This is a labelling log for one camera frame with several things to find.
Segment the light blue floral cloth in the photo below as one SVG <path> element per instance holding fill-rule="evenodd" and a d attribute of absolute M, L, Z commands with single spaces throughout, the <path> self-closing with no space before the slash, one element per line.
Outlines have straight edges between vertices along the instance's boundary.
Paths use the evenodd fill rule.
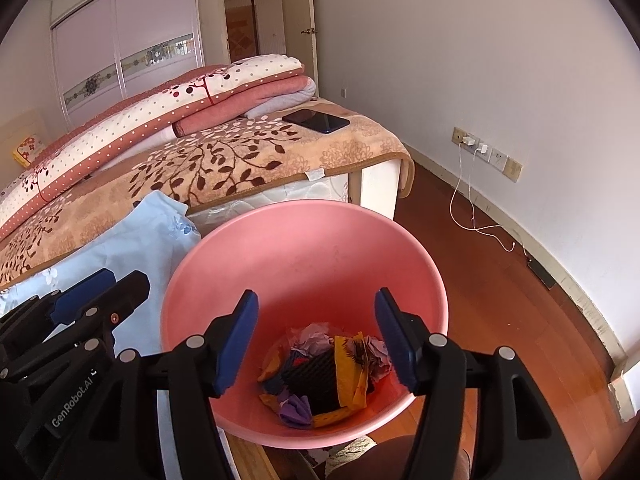
<path fill-rule="evenodd" d="M 2 294 L 3 478 L 235 477 L 210 404 L 238 376 L 256 295 L 160 342 L 168 280 L 199 238 L 183 206 L 153 193 Z"/>

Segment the wall socket strip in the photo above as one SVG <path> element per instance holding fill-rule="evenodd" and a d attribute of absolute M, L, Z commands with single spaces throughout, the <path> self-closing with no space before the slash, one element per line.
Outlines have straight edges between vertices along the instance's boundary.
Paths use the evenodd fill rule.
<path fill-rule="evenodd" d="M 495 170 L 500 171 L 505 177 L 516 183 L 520 180 L 523 165 L 511 156 L 504 154 L 498 148 L 494 148 L 478 136 L 461 128 L 454 127 L 451 141 L 462 150 L 469 152 L 475 158 L 484 160 Z"/>

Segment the clear red snack bag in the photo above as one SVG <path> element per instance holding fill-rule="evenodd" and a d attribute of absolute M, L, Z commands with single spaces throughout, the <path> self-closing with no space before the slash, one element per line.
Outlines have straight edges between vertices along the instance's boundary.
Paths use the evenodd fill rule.
<path fill-rule="evenodd" d="M 293 328 L 288 331 L 286 338 L 292 350 L 308 358 L 320 356 L 334 347 L 328 323 L 311 323 L 304 328 Z"/>

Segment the black smartphone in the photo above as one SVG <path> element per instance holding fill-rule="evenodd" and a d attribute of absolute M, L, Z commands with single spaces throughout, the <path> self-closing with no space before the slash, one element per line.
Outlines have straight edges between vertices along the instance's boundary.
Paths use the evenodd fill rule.
<path fill-rule="evenodd" d="M 282 120 L 288 124 L 304 127 L 322 134 L 334 133 L 350 125 L 348 119 L 318 112 L 318 110 L 311 110 L 310 108 L 296 110 L 283 116 Z"/>

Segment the polka dot folded quilt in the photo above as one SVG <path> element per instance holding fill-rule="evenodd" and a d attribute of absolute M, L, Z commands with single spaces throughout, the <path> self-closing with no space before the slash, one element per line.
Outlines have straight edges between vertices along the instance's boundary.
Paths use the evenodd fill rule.
<path fill-rule="evenodd" d="M 253 90 L 281 89 L 305 73 L 285 54 L 265 54 L 229 65 L 209 65 L 123 100 L 47 146 L 1 191 L 1 236 L 116 156 L 169 126 Z"/>

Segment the cream room door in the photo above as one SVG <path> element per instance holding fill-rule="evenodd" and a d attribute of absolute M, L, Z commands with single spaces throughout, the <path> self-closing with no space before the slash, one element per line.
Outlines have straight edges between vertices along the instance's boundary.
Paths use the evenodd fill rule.
<path fill-rule="evenodd" d="M 283 19 L 286 53 L 298 58 L 305 73 L 318 81 L 314 0 L 283 0 Z"/>

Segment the purple cloth pouch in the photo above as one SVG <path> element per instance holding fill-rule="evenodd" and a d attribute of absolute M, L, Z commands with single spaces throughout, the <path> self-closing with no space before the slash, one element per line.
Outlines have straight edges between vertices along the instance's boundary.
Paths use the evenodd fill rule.
<path fill-rule="evenodd" d="M 285 426 L 295 429 L 308 429 L 312 426 L 312 414 L 308 398 L 296 394 L 283 393 L 277 397 L 278 417 Z"/>

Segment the pink plastic trash bin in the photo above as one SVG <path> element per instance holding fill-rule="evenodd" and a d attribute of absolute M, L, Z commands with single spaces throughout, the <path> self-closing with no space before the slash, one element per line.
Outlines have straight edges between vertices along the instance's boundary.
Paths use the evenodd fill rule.
<path fill-rule="evenodd" d="M 352 204 L 292 200 L 242 214 L 204 237 L 172 276 L 160 314 L 170 350 L 230 313 L 244 290 L 259 314 L 234 385 L 212 402 L 218 426 L 270 448 L 325 448 L 377 430 L 413 402 L 389 374 L 367 406 L 319 429 L 285 426 L 259 399 L 257 377 L 267 352 L 288 330 L 326 323 L 345 335 L 378 336 L 374 297 L 390 290 L 401 310 L 446 333 L 446 289 L 434 260 L 398 223 Z"/>

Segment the yellow red small pillow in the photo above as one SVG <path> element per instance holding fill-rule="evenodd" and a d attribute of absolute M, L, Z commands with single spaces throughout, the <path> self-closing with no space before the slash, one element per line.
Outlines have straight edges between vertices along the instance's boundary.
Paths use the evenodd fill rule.
<path fill-rule="evenodd" d="M 38 134 L 30 134 L 17 144 L 17 147 L 14 148 L 12 152 L 12 156 L 22 168 L 28 168 L 32 166 L 45 148 L 46 144 Z"/>

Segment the black foam fruit net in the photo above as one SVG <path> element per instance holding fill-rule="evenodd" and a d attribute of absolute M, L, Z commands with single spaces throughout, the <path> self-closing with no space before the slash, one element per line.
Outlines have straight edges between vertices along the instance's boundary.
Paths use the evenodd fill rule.
<path fill-rule="evenodd" d="M 341 407 L 337 393 L 334 350 L 323 352 L 285 370 L 282 380 L 289 393 L 299 399 L 306 396 L 313 415 L 334 412 Z"/>

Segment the white sliding door wardrobe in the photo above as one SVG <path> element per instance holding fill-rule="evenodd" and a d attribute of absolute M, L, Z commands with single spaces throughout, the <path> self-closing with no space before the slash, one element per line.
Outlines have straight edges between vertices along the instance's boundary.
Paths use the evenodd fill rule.
<path fill-rule="evenodd" d="M 51 34 L 68 128 L 204 64 L 198 0 L 53 0 Z"/>

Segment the pink folded blanket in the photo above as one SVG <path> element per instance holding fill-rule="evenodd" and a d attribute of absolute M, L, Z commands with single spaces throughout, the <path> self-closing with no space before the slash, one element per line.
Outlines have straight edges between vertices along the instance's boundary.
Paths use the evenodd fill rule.
<path fill-rule="evenodd" d="M 259 118 L 306 103 L 316 90 L 314 80 L 305 75 L 270 81 L 180 119 L 172 125 L 172 130 L 177 138 L 182 138 L 240 116 Z"/>

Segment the yellow plastic wrapper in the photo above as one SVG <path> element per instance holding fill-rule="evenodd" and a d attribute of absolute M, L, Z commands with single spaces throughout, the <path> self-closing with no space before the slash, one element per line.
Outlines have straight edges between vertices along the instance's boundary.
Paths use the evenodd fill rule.
<path fill-rule="evenodd" d="M 314 428 L 336 424 L 367 406 L 369 357 L 366 337 L 362 333 L 352 337 L 335 336 L 334 364 L 340 407 L 326 414 L 314 415 Z"/>

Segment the brown leaf pattern blanket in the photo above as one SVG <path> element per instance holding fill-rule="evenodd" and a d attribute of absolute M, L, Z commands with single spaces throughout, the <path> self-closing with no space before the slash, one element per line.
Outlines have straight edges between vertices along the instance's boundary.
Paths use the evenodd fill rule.
<path fill-rule="evenodd" d="M 235 119 L 76 183 L 2 242 L 1 285 L 13 285 L 76 252 L 154 191 L 200 212 L 304 180 L 314 170 L 335 177 L 397 160 L 397 194 L 410 193 L 414 163 L 397 136 L 333 102 L 314 100 L 307 106 L 343 117 L 348 124 L 321 134 L 284 122 L 279 113 Z"/>

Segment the red blue paper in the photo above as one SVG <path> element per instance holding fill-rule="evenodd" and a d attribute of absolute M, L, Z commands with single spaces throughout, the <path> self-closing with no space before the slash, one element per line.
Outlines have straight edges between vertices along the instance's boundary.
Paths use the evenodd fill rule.
<path fill-rule="evenodd" d="M 343 348 L 357 365 L 368 370 L 370 385 L 377 384 L 390 374 L 393 369 L 386 344 L 381 339 L 358 334 L 352 338 L 347 338 Z"/>

